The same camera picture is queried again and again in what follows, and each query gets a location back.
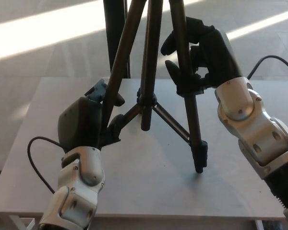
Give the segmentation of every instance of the screw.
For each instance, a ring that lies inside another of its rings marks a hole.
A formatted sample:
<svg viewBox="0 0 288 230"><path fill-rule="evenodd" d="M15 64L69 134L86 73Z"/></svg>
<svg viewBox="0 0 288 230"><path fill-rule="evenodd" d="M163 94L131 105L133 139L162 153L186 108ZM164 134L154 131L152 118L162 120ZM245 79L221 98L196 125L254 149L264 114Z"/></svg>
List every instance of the screw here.
<svg viewBox="0 0 288 230"><path fill-rule="evenodd" d="M264 169L264 171L265 171L266 173L268 173L268 172L271 171L271 168L268 166L268 167L266 167L266 168Z"/></svg>

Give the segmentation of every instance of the tabletop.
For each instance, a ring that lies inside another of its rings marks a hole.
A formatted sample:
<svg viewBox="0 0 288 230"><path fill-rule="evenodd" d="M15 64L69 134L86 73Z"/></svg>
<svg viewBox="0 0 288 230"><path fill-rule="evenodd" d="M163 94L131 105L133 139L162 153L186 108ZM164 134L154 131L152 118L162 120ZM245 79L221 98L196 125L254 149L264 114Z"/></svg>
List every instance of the tabletop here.
<svg viewBox="0 0 288 230"><path fill-rule="evenodd" d="M31 102L0 176L0 214L41 216L52 196L35 174L26 148L35 136L57 140L59 115L95 82L93 79L43 78ZM126 103L113 116L136 103L140 80L123 80ZM288 126L288 81L252 81L269 115ZM187 128L183 99L170 80L156 80L158 102ZM136 117L121 132L121 142L102 149L106 175L99 194L99 216L240 217L282 219L283 208L257 176L217 117L214 90L197 97L202 138L208 142L208 167L194 170L190 147L167 124L152 115L148 132ZM57 188L58 147L42 140L32 145L32 157L45 179Z"/></svg>

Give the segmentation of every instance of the tripod rubber foot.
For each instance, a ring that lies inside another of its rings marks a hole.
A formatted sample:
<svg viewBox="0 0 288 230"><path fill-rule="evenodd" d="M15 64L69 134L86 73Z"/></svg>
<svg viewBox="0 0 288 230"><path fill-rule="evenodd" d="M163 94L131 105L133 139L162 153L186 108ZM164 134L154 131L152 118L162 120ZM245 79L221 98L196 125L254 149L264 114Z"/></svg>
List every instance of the tripod rubber foot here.
<svg viewBox="0 0 288 230"><path fill-rule="evenodd" d="M192 156L194 160L195 171L203 173L203 168L207 167L208 143L202 140L198 147L191 146Z"/></svg>

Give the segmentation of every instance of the robotic hand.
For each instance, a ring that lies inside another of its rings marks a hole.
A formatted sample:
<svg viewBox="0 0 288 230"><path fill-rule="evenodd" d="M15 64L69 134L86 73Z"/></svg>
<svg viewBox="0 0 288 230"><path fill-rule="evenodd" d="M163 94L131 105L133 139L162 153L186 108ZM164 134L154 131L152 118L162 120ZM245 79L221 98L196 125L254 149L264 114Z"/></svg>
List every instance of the robotic hand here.
<svg viewBox="0 0 288 230"><path fill-rule="evenodd" d="M263 100L243 77L225 33L201 20L187 18L192 68L207 67L209 73L201 78L194 74L185 80L179 68L170 61L166 67L177 86L177 93L203 93L215 88L219 102L218 117L227 130L238 138L239 148L257 174L285 208L288 220L288 128L280 120L270 117ZM169 55L176 50L173 33L164 42L161 53Z"/></svg>

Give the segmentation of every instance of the wire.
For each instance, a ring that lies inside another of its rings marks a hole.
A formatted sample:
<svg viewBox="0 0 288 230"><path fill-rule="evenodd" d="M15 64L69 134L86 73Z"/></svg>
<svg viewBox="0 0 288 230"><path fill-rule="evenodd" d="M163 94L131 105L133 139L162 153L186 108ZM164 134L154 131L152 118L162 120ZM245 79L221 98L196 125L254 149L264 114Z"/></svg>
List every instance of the wire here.
<svg viewBox="0 0 288 230"><path fill-rule="evenodd" d="M57 143L56 141L51 140L51 139L46 138L46 137L35 137L35 138L31 139L30 142L29 142L29 144L28 144L28 148L27 148L28 158L29 158L29 161L30 161L30 163L31 163L31 165L32 165L32 168L33 168L34 171L37 173L38 177L44 182L44 184L47 186L47 188L48 188L52 193L55 193L55 191L53 190L53 188L48 184L48 182L45 180L45 178L44 178L44 177L40 174L40 172L38 171L38 169L36 168L36 166L35 166L35 164L34 164L34 162L33 162L33 160L32 160L32 157L31 157L31 145L32 145L32 143L33 143L35 140L38 140L38 139L48 141L48 142L50 142L50 143L52 143L52 144L54 144L54 145L56 145L56 146L59 146L59 147L62 148L63 150L65 150L65 148L64 148L61 144Z"/></svg>
<svg viewBox="0 0 288 230"><path fill-rule="evenodd" d="M256 72L256 70L258 69L258 67L260 66L260 64L261 64L264 60L266 60L267 58L275 58L275 59L278 59L278 60L284 62L286 66L288 66L288 62L287 62L285 59L283 59L283 58L281 58L281 57L279 57L279 56L276 56L276 55L268 55L268 56L263 57L262 59L260 59L260 60L257 62L257 64L254 66L254 68L252 69L252 71L251 71L250 74L248 75L248 77L247 77L248 79L251 79L251 77L252 77L253 74Z"/></svg>

